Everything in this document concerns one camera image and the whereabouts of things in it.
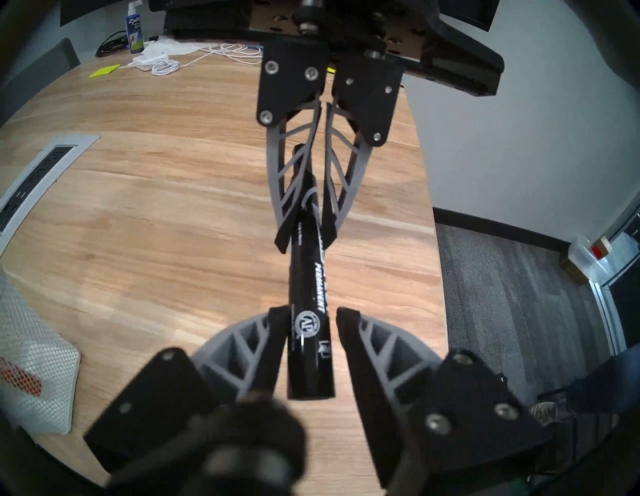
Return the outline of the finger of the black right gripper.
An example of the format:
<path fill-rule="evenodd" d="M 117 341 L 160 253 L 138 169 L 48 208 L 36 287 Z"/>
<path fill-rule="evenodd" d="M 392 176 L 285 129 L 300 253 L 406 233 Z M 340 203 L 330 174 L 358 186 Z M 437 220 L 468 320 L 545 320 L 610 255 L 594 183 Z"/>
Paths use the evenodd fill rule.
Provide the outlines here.
<path fill-rule="evenodd" d="M 373 148 L 386 143 L 404 72 L 399 65 L 365 55 L 342 55 L 335 71 L 324 139 L 324 248 L 337 239 Z"/>
<path fill-rule="evenodd" d="M 328 64 L 329 47 L 317 40 L 278 38 L 264 43 L 256 119 L 266 131 L 267 183 L 277 226 L 274 243 L 282 254 L 302 203 Z"/>

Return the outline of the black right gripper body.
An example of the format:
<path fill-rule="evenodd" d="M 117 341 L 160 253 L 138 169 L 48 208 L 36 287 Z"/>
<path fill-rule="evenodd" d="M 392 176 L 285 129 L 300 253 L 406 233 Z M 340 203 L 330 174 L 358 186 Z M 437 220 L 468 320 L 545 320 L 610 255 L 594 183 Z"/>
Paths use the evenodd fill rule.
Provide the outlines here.
<path fill-rule="evenodd" d="M 164 34 L 263 44 L 318 40 L 331 64 L 379 53 L 412 76 L 476 97 L 497 94 L 504 60 L 441 15 L 489 31 L 499 1 L 165 1 Z"/>

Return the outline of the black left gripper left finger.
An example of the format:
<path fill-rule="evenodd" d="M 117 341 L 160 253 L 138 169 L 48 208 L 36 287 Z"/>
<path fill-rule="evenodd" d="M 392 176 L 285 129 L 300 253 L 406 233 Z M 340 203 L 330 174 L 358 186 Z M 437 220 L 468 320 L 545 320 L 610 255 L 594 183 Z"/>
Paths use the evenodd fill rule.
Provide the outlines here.
<path fill-rule="evenodd" d="M 84 434 L 105 471 L 118 471 L 184 431 L 196 416 L 250 392 L 273 394 L 291 308 L 273 307 L 217 332 L 191 356 L 159 351 Z"/>

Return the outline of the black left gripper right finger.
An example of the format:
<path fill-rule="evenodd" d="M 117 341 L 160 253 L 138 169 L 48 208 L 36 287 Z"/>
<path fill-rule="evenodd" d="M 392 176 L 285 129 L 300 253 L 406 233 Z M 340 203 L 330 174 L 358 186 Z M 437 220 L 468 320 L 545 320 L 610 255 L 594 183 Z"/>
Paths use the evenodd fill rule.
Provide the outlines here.
<path fill-rule="evenodd" d="M 336 323 L 382 489 L 485 489 L 529 475 L 551 434 L 478 355 L 442 359 L 346 307 Z"/>

